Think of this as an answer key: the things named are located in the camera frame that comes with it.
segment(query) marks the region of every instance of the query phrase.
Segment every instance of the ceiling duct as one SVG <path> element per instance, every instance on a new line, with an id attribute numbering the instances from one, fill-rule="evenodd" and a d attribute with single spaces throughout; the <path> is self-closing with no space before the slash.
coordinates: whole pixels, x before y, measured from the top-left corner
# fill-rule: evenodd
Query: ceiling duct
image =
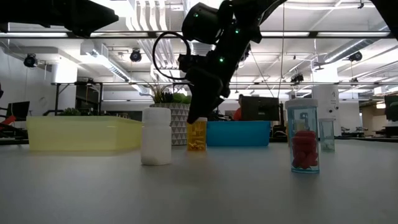
<path id="1" fill-rule="evenodd" d="M 381 23 L 378 26 L 374 27 L 372 30 L 378 30 L 378 31 L 389 31 L 388 26 L 385 23 Z M 325 55 L 319 55 L 318 56 L 318 64 L 319 65 L 324 65 L 328 63 L 335 63 L 341 59 L 347 58 L 350 55 L 355 54 L 356 52 L 369 47 L 370 45 L 374 44 L 375 42 L 379 41 L 380 39 L 361 39 L 361 40 L 352 40 L 349 41 L 348 43 L 342 45 L 341 47 L 338 47 L 334 51 L 325 54 Z M 312 65 L 314 63 L 314 60 L 316 57 L 311 57 L 311 60 L 306 60 L 300 63 L 298 66 L 295 68 L 291 69 L 296 70 L 298 72 L 305 70 L 308 67 L 316 67 L 318 65 Z"/>
<path id="2" fill-rule="evenodd" d="M 98 63 L 105 68 L 107 68 L 111 73 L 121 78 L 125 82 L 139 82 L 140 79 L 136 78 L 134 74 L 130 74 L 125 69 L 123 69 L 120 65 L 118 65 L 115 61 L 109 58 L 109 49 L 101 44 L 101 50 L 96 50 L 96 46 L 92 40 L 85 40 L 80 45 L 80 55 L 87 55 L 94 59 L 95 63 Z M 131 85 L 135 88 L 140 94 L 149 94 L 149 89 L 139 86 L 139 85 Z"/>
<path id="3" fill-rule="evenodd" d="M 383 24 L 383 25 L 378 25 L 377 29 L 378 31 L 390 31 L 388 26 Z M 323 57 L 323 61 L 319 62 L 325 62 L 325 63 L 334 63 L 337 62 L 341 59 L 344 59 L 346 57 L 349 57 L 350 55 L 355 54 L 356 52 L 364 49 L 365 47 L 369 47 L 370 45 L 376 43 L 380 39 L 362 39 L 362 40 L 352 40 L 348 42 L 345 45 L 342 45 L 341 47 L 338 47 L 336 50 L 326 54 Z"/>

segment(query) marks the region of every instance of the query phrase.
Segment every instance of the black cable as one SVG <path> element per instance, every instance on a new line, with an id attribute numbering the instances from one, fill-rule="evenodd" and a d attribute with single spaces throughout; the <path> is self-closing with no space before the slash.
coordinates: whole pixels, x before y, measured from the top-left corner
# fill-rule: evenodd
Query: black cable
<path id="1" fill-rule="evenodd" d="M 171 77 L 171 76 L 168 76 L 168 75 L 164 74 L 163 72 L 160 71 L 159 67 L 158 67 L 157 64 L 156 64 L 156 57 L 155 57 L 155 55 L 156 55 L 156 46 L 157 46 L 157 44 L 159 43 L 159 41 L 160 41 L 164 36 L 166 36 L 167 34 L 172 34 L 172 35 L 174 35 L 174 36 L 176 36 L 176 37 L 179 37 L 179 38 L 184 42 L 185 46 L 187 47 L 187 57 L 191 56 L 191 48 L 189 47 L 189 44 L 188 44 L 188 41 L 186 40 L 186 38 L 185 38 L 183 35 L 178 34 L 178 33 L 176 33 L 176 32 L 166 31 L 166 32 L 164 32 L 163 34 L 160 34 L 159 37 L 155 40 L 154 47 L 153 47 L 153 49 L 152 49 L 152 59 L 153 59 L 153 61 L 154 61 L 154 66 L 155 66 L 156 70 L 157 70 L 161 75 L 163 75 L 163 76 L 166 77 L 166 78 L 173 79 L 173 80 L 185 80 L 185 77 L 183 77 L 183 78 L 175 78 L 175 77 Z"/>

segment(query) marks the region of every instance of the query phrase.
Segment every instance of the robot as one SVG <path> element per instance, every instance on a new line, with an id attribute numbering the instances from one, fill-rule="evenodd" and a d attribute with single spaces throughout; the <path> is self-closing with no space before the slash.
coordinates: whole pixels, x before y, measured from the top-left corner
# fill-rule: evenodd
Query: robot
<path id="1" fill-rule="evenodd" d="M 250 41 L 259 43 L 262 39 L 259 26 L 286 0 L 232 0 L 223 1 L 219 9 L 198 3 L 191 8 L 183 25 L 182 35 L 164 32 L 155 41 L 152 56 L 157 43 L 165 35 L 176 35 L 187 46 L 187 53 L 180 55 L 179 69 L 186 73 L 183 78 L 173 78 L 162 73 L 156 62 L 155 68 L 163 76 L 174 80 L 188 80 L 192 92 L 192 102 L 188 123 L 211 113 L 230 94 L 229 81 L 239 61 L 250 47 Z M 391 32 L 398 37 L 397 22 L 394 18 L 398 1 L 372 0 Z M 188 41 L 196 40 L 204 44 L 216 45 L 206 56 L 191 55 Z"/>

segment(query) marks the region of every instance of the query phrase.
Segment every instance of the black monitor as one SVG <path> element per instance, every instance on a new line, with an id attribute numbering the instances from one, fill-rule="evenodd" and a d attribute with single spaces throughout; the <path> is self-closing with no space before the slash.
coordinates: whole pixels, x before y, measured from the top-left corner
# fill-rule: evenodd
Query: black monitor
<path id="1" fill-rule="evenodd" d="M 389 121 L 398 121 L 398 96 L 385 96 L 386 117 Z"/>
<path id="2" fill-rule="evenodd" d="M 243 121 L 279 121 L 279 99 L 258 96 L 242 98 Z"/>
<path id="3" fill-rule="evenodd" d="M 7 108 L 7 117 L 14 115 L 17 118 L 16 121 L 26 121 L 26 117 L 29 112 L 29 105 L 29 101 L 9 103 Z"/>

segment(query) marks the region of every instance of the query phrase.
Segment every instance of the red toy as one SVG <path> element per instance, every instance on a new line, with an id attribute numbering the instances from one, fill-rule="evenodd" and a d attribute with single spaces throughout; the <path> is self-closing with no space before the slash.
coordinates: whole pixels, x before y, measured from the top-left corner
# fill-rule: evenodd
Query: red toy
<path id="1" fill-rule="evenodd" d="M 298 131 L 292 138 L 295 168 L 308 169 L 318 165 L 317 139 L 315 131 Z"/>

